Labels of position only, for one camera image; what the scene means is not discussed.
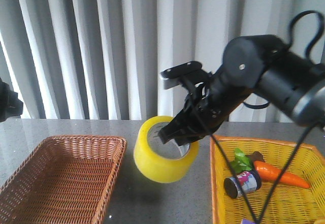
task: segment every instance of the yellow tape roll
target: yellow tape roll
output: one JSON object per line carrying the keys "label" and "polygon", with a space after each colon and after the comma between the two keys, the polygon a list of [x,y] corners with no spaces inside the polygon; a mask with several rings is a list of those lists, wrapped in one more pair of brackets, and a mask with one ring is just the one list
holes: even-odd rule
{"label": "yellow tape roll", "polygon": [[147,120],[140,128],[134,148],[134,160],[139,171],[155,182],[171,183],[185,176],[199,152],[199,142],[189,145],[187,153],[179,159],[165,158],[154,152],[149,140],[158,137],[163,122],[170,122],[170,116],[156,116]]}

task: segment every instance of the yellow wicker basket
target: yellow wicker basket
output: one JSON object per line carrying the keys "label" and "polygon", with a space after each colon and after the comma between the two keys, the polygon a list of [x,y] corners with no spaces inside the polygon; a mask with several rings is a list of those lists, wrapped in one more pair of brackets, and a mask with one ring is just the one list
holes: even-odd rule
{"label": "yellow wicker basket", "polygon": [[[256,138],[216,136],[229,160],[234,159],[234,149],[246,154],[260,151],[266,162],[282,168],[295,143]],[[306,179],[310,189],[279,184],[271,198],[262,223],[314,223],[325,216],[325,159],[316,147],[303,144],[288,169]],[[223,188],[223,181],[231,176],[220,151],[211,141],[211,183],[213,223],[236,224],[243,218],[252,220],[243,198],[231,199]],[[248,199],[258,216],[272,183],[248,194]]]}

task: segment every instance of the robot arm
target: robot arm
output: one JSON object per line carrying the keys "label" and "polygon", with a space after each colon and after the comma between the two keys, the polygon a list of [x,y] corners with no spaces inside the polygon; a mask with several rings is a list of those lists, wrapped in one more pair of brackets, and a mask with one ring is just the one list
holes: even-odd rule
{"label": "robot arm", "polygon": [[206,73],[191,61],[161,73],[165,88],[181,84],[188,90],[184,108],[159,132],[164,143],[175,139],[178,145],[194,142],[207,135],[197,113],[210,131],[216,131],[228,115],[251,93],[273,103],[296,124],[309,126],[325,122],[325,65],[309,59],[312,45],[321,37],[324,17],[307,11],[295,17],[317,13],[319,30],[306,49],[306,58],[289,51],[274,35],[238,37],[224,50],[221,67]]}

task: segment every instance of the wicker basket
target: wicker basket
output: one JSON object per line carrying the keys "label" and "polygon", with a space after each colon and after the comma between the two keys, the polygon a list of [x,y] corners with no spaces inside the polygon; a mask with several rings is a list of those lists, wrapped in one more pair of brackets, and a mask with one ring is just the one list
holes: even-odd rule
{"label": "wicker basket", "polygon": [[125,149],[120,137],[43,140],[0,188],[0,223],[102,223]]}
{"label": "wicker basket", "polygon": [[[232,138],[216,136],[232,161],[234,149],[239,147],[246,154],[260,151],[266,162],[282,168],[295,143],[268,139]],[[316,147],[303,144],[288,169],[306,179],[310,189],[277,186],[262,223],[314,223],[325,216],[325,160]],[[225,160],[211,141],[211,183],[213,223],[240,223],[243,218],[252,220],[243,198],[231,199],[223,188],[223,181],[231,176]],[[248,199],[258,216],[272,183],[263,182],[261,189],[248,194]]]}

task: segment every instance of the purple object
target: purple object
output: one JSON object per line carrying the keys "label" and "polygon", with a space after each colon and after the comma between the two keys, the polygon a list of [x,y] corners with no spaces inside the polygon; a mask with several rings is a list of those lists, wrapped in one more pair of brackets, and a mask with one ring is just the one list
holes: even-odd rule
{"label": "purple object", "polygon": [[255,223],[252,222],[252,221],[250,221],[250,220],[242,219],[242,221],[240,222],[240,224],[255,224]]}

